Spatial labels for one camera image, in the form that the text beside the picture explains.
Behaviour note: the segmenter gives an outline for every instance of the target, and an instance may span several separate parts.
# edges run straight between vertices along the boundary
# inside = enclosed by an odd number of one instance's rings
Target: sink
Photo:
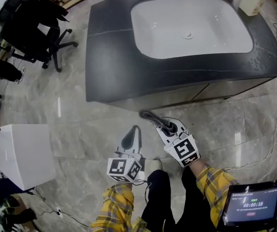
[[[131,10],[141,53],[165,59],[215,53],[248,53],[252,38],[223,0],[148,0]]]

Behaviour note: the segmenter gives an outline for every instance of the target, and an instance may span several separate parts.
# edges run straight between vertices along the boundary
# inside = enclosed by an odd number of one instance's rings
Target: yellow plaid sleeve
[[[131,216],[134,196],[132,191],[123,184],[109,188],[104,194],[103,208],[90,225],[90,232],[131,231]]]
[[[238,182],[223,169],[207,165],[196,179],[196,185],[210,204],[211,221],[217,227],[230,185]]]

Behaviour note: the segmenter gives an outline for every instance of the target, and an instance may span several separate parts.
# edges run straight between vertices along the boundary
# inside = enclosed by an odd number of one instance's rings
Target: display screen
[[[277,203],[277,188],[233,193],[225,222],[245,222],[271,219]]]

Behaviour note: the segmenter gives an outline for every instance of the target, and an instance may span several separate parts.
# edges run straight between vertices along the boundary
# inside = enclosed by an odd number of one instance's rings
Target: black marble vanity
[[[91,7],[87,101],[139,111],[228,98],[277,77],[277,41],[263,17],[236,9],[253,39],[249,53],[155,59],[135,44],[131,8],[145,0],[105,0]]]

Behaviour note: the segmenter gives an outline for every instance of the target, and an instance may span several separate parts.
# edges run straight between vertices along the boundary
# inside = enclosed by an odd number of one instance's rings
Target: black office chair
[[[67,14],[64,8],[50,0],[7,0],[0,10],[0,35],[25,54],[15,54],[15,57],[29,62],[41,61],[43,69],[48,68],[53,57],[57,72],[61,72],[58,50],[70,45],[78,47],[76,42],[60,43],[67,32],[72,32],[67,29],[60,35],[58,19],[66,21],[64,16]],[[39,24],[50,27],[47,35],[38,29]]]

